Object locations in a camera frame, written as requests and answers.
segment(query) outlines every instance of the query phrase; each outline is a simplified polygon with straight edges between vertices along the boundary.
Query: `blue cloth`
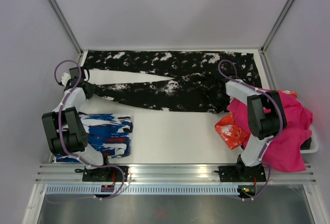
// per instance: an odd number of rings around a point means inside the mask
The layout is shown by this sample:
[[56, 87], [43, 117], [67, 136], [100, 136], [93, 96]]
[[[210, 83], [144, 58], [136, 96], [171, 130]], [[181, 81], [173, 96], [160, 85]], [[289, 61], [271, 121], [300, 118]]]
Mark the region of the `blue cloth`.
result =
[[[87, 132], [88, 143], [109, 158], [130, 155], [133, 123], [127, 114], [79, 114]], [[56, 162], [78, 161], [68, 156], [56, 155]]]

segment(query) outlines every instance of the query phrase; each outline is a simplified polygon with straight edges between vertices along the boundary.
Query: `pile of clothes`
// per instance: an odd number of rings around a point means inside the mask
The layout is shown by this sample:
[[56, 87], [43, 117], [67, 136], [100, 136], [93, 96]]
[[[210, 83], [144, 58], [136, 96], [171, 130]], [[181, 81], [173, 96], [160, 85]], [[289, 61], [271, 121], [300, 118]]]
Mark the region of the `pile of clothes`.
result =
[[[295, 92], [278, 92], [287, 119], [287, 128], [271, 142], [262, 160], [277, 171], [304, 171], [306, 167], [300, 148], [312, 135], [309, 126], [313, 122], [313, 114], [296, 99]], [[233, 99], [227, 109], [231, 114], [221, 119], [215, 129], [230, 149], [241, 145], [245, 148], [251, 134], [248, 108], [244, 103]]]
[[[83, 114], [79, 117], [88, 136], [88, 143], [108, 158], [130, 155], [133, 132], [131, 117], [127, 114]], [[55, 162], [75, 162], [71, 156], [55, 156]]]

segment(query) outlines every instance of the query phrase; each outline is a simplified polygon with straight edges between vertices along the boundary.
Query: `black cloth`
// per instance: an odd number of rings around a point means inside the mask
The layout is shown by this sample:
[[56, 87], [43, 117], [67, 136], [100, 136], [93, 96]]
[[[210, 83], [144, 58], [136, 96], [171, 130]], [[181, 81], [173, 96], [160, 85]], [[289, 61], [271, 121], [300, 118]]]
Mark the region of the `black cloth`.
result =
[[[218, 72], [222, 59], [235, 64], [238, 78], [261, 87], [253, 54], [227, 51], [88, 51], [84, 67], [173, 78], [97, 85], [95, 94], [100, 97], [153, 110], [219, 113], [229, 105], [226, 80]], [[222, 71], [235, 75], [229, 64], [224, 64]]]

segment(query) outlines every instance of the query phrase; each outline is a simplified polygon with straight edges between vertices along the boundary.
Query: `pink fabric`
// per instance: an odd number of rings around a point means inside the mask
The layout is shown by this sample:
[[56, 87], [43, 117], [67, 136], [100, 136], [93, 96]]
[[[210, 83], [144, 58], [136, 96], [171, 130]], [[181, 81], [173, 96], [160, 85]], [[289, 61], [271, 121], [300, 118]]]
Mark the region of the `pink fabric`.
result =
[[[262, 160], [271, 164], [272, 168], [282, 172], [306, 170], [300, 153], [300, 146], [311, 137], [308, 130], [313, 121], [313, 114], [294, 97], [279, 91], [287, 119], [287, 128], [269, 145]], [[235, 123], [244, 131], [251, 134], [248, 125], [248, 108], [245, 104], [234, 99], [227, 108], [234, 114]], [[250, 136], [244, 142], [244, 148]]]

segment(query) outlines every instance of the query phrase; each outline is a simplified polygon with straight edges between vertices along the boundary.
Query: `gray wall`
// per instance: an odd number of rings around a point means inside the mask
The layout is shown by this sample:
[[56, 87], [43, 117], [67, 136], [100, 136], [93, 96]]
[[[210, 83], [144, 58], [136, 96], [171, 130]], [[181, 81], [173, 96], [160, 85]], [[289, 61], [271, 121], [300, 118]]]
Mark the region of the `gray wall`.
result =
[[0, 0], [1, 223], [21, 223], [50, 152], [41, 115], [61, 99], [53, 70], [77, 53], [46, 0]]
[[84, 49], [261, 47], [286, 0], [57, 0]]
[[314, 113], [318, 153], [306, 157], [330, 213], [330, 0], [296, 0], [268, 50], [280, 89], [298, 92]]

